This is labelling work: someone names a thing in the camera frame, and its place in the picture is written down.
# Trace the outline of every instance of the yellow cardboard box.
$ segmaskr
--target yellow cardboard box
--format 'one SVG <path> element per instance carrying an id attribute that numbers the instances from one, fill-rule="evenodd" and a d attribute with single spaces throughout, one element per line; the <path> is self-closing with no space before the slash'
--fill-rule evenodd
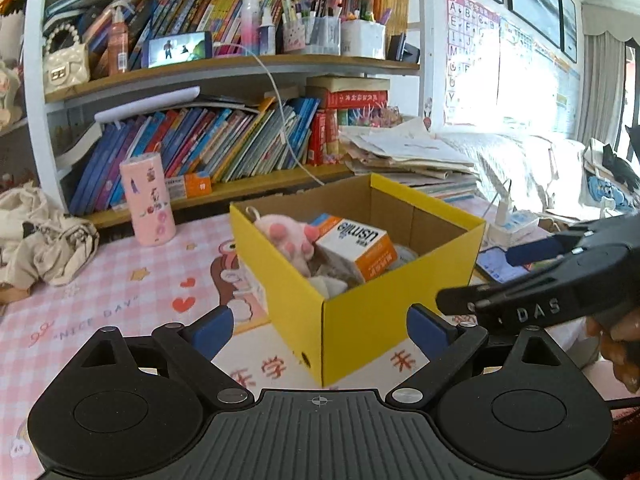
<path id="1" fill-rule="evenodd" d="M 328 213 L 372 225 L 420 257 L 324 300 L 254 228 L 248 206 L 261 215 L 285 214 L 305 222 Z M 484 234 L 482 219 L 376 174 L 236 202 L 230 216 L 238 254 L 266 290 L 271 322 L 322 386 L 406 339 L 406 311 L 412 303 L 437 311 L 441 288 L 466 285 Z"/>

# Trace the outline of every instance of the triangular cutout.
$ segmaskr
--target triangular cutout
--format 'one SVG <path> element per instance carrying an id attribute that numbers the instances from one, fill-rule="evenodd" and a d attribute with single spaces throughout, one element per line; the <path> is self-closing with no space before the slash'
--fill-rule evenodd
<path id="1" fill-rule="evenodd" d="M 559 359 L 540 337 L 529 338 L 522 362 L 530 365 L 560 366 Z"/>
<path id="2" fill-rule="evenodd" d="M 116 356 L 113 353 L 110 341 L 100 341 L 91 351 L 89 357 L 82 363 L 82 368 L 114 364 L 116 364 Z"/>

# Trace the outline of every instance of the plush doll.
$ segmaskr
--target plush doll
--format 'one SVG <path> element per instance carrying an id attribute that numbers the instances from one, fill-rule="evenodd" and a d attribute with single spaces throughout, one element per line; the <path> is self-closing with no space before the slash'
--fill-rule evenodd
<path id="1" fill-rule="evenodd" d="M 265 215 L 254 225 L 290 261 L 305 278 L 311 277 L 306 264 L 314 255 L 313 242 L 320 233 L 317 227 L 297 222 L 284 215 Z"/>

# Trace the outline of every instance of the bottle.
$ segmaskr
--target bottle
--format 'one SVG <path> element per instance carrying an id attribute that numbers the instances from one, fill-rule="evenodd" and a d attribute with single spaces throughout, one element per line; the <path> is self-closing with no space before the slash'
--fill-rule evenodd
<path id="1" fill-rule="evenodd" d="M 260 0 L 242 0 L 240 10 L 240 38 L 242 46 L 253 52 L 256 56 L 260 54 L 258 44 L 258 29 L 260 28 Z"/>
<path id="2" fill-rule="evenodd" d="M 271 7 L 264 7 L 262 13 L 262 25 L 258 30 L 260 40 L 260 55 L 275 56 L 276 54 L 276 27 L 271 17 Z"/>
<path id="3" fill-rule="evenodd" d="M 114 4 L 107 49 L 109 51 L 109 75 L 126 72 L 129 61 L 129 27 L 124 21 L 119 3 Z"/>

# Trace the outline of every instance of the smartphone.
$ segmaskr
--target smartphone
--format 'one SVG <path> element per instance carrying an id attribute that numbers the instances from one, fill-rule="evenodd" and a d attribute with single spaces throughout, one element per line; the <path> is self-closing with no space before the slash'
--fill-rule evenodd
<path id="1" fill-rule="evenodd" d="M 476 267 L 490 280 L 504 283 L 529 272 L 523 266 L 513 267 L 507 263 L 506 252 L 500 247 L 491 247 L 478 253 Z"/>

